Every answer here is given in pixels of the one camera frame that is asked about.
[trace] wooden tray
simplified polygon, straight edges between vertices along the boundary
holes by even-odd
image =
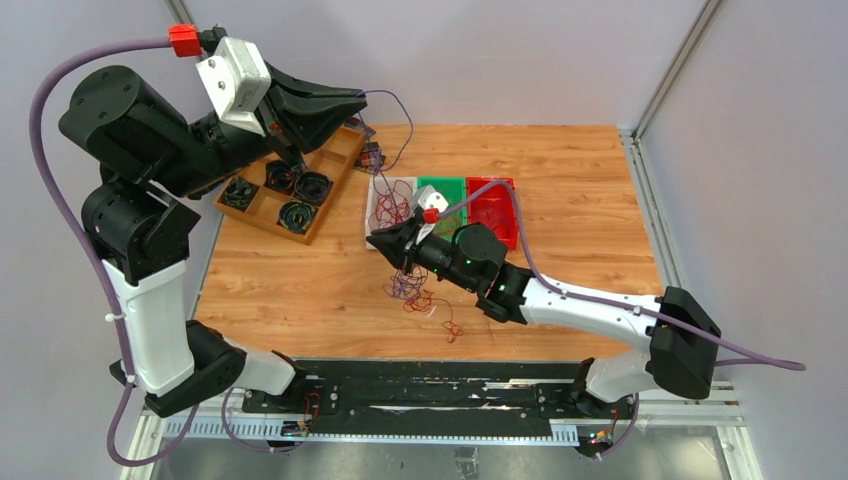
[[[312,224],[304,234],[289,231],[278,223],[280,208],[290,200],[296,200],[292,195],[278,192],[265,186],[265,165],[277,160],[276,155],[270,155],[246,167],[236,174],[227,185],[241,177],[259,187],[256,196],[253,197],[245,211],[230,207],[221,201],[226,188],[215,200],[215,207],[224,215],[228,215],[240,222],[261,228],[274,235],[309,245],[324,223],[324,218],[333,205],[338,193],[341,191],[351,168],[365,145],[365,134],[347,127],[340,128],[329,140],[318,150],[304,156],[307,171],[319,172],[326,175],[333,185],[327,194],[327,199],[318,209]]]

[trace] white wall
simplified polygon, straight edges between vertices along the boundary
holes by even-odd
[[[646,141],[684,276],[728,339],[765,478],[848,478],[848,3],[726,2]]]
[[[27,137],[29,103],[54,66],[74,53],[121,39],[166,35],[161,2],[33,0],[5,2],[0,44],[0,477],[115,478],[106,428],[121,393],[107,366],[118,358],[99,284],[39,179]],[[167,50],[123,55],[189,120],[210,108],[191,60]],[[75,211],[99,183],[97,162],[59,133],[71,90],[96,66],[62,82],[48,102],[48,160]],[[193,205],[208,212],[209,205]],[[195,297],[216,216],[204,214],[192,236],[188,299]],[[140,403],[128,415],[132,433]]]
[[[421,123],[632,127],[703,0],[186,0],[282,71]],[[390,99],[369,119],[405,121]]]

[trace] wooden tabletop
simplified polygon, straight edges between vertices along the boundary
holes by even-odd
[[[377,131],[391,160],[407,127]],[[419,126],[390,174],[512,177],[543,273],[613,292],[661,293],[613,127]],[[472,294],[431,276],[426,288],[451,302],[464,330],[448,343],[442,323],[450,309],[406,313],[383,291],[394,271],[364,247],[369,180],[351,173],[311,246],[225,218],[196,318],[293,357],[579,361],[627,349],[567,328],[499,324],[474,308]],[[520,244],[507,260],[527,265]]]

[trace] cable tie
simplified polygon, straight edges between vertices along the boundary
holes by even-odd
[[[109,323],[114,323],[115,320],[121,320],[121,319],[124,319],[124,318],[127,318],[127,316],[124,314],[124,312],[121,312],[118,315],[115,315],[114,313],[111,313],[111,312],[106,314],[106,321],[109,322]]]

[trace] robotic arm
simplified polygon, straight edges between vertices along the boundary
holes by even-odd
[[[188,124],[137,73],[116,65],[87,76],[59,121],[100,162],[103,185],[85,200],[82,224],[118,294],[136,375],[126,378],[121,362],[110,370],[141,388],[162,417],[233,386],[285,404],[303,376],[281,354],[186,323],[188,235],[200,217],[174,197],[198,199],[272,152],[302,161],[366,106],[361,90],[286,75],[223,28],[198,38],[212,54],[197,66],[215,107],[205,117]]]
[[[439,281],[475,293],[476,306],[498,322],[577,328],[632,347],[617,357],[582,362],[571,397],[584,415],[597,416],[625,395],[657,387],[690,399],[709,396],[718,346],[642,314],[658,310],[721,336],[687,291],[668,287],[663,297],[620,295],[544,277],[561,290],[554,292],[531,270],[506,262],[506,245],[484,225],[462,227],[451,241],[429,235],[433,224],[425,222],[425,211],[447,207],[432,187],[416,192],[413,203],[415,214],[406,222],[367,237],[395,268],[408,273],[419,265]],[[622,310],[615,302],[633,308]]]

